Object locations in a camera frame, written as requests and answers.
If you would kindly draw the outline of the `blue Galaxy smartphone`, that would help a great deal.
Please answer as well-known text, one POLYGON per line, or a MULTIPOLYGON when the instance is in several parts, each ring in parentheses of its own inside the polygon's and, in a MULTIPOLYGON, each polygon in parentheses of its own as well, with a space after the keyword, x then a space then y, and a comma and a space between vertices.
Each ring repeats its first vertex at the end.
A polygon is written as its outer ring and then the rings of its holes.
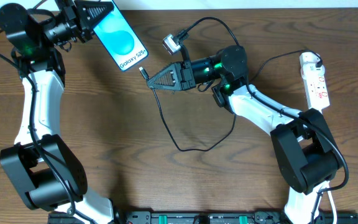
POLYGON ((114 9, 94 28, 104 48, 121 71, 126 71, 148 56, 148 51, 126 21, 114 1, 114 9))

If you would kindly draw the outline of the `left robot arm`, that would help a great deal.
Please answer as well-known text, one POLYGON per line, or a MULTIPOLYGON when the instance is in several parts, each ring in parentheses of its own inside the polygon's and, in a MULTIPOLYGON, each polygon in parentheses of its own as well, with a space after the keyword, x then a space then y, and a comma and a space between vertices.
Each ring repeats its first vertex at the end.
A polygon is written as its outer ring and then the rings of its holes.
POLYGON ((60 223, 112 223, 112 201, 90 189, 85 169, 60 136, 65 88, 62 51, 87 42, 114 9, 111 2, 58 1, 58 14, 8 3, 0 31, 13 45, 8 62, 23 84, 24 110, 14 145, 0 164, 24 205, 57 215, 60 223))

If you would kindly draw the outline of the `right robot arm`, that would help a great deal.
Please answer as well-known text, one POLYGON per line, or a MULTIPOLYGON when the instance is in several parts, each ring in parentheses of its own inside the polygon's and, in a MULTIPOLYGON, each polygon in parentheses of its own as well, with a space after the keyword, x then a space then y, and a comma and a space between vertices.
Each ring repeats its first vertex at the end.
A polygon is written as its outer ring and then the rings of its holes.
POLYGON ((316 223, 324 194, 343 188, 349 180, 347 162, 338 149, 322 114, 321 103, 307 111, 284 106, 261 93, 249 81, 247 54, 240 45, 216 55, 191 61, 185 47, 183 60, 167 65, 153 77, 140 69, 152 91, 187 91, 197 84, 212 87, 217 105, 248 119, 267 133, 280 173, 290 187, 284 214, 290 223, 316 223))

